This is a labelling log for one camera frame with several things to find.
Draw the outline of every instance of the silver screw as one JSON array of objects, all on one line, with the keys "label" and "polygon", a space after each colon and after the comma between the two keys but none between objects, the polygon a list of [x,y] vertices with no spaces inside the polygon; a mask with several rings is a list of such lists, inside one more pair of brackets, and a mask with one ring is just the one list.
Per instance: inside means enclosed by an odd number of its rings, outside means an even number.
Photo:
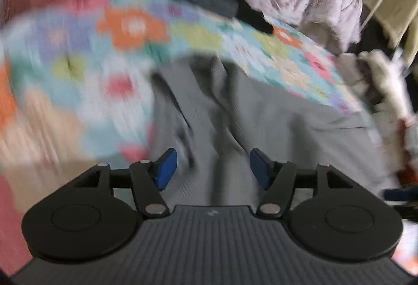
[{"label": "silver screw", "polygon": [[260,206],[260,211],[264,214],[277,214],[280,212],[280,206],[277,204],[264,204]]},{"label": "silver screw", "polygon": [[149,214],[163,214],[166,210],[166,207],[161,204],[149,204],[145,207],[145,210]]}]

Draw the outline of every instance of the floral bedsheet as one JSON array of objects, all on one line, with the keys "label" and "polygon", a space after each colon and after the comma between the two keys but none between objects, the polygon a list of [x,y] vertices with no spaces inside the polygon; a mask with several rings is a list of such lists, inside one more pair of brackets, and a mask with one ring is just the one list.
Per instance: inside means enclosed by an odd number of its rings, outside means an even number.
[{"label": "floral bedsheet", "polygon": [[254,79],[361,109],[331,54],[274,26],[266,35],[180,0],[67,0],[14,21],[0,61],[0,268],[30,259],[20,218],[34,203],[97,162],[126,168],[147,157],[150,73],[168,61],[217,53]]}]

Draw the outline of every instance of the yellow cloth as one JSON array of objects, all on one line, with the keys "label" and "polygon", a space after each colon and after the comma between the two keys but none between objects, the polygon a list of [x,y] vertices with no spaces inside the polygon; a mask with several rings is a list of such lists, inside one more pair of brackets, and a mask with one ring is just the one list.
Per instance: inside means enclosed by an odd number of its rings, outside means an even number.
[{"label": "yellow cloth", "polygon": [[[378,0],[364,0],[372,9]],[[384,0],[375,13],[389,37],[389,46],[396,48],[405,32],[408,38],[403,52],[403,60],[409,66],[418,53],[418,0]]]}]

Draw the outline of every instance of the ribbed gray panel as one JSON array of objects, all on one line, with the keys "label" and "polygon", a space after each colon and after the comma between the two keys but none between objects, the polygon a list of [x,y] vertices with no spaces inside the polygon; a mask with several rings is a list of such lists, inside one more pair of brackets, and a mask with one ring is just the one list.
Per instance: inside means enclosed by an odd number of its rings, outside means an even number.
[{"label": "ribbed gray panel", "polygon": [[412,277],[389,258],[361,265],[315,257],[276,221],[245,206],[177,206],[146,221],[129,245],[82,265],[36,259],[17,285],[404,285]]}]

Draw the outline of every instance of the white logo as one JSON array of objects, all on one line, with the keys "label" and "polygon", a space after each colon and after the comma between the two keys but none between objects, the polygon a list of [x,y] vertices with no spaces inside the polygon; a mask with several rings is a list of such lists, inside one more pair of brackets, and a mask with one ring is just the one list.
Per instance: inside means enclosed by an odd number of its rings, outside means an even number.
[{"label": "white logo", "polygon": [[217,210],[212,210],[210,212],[207,212],[208,215],[210,216],[216,216],[219,212]]}]

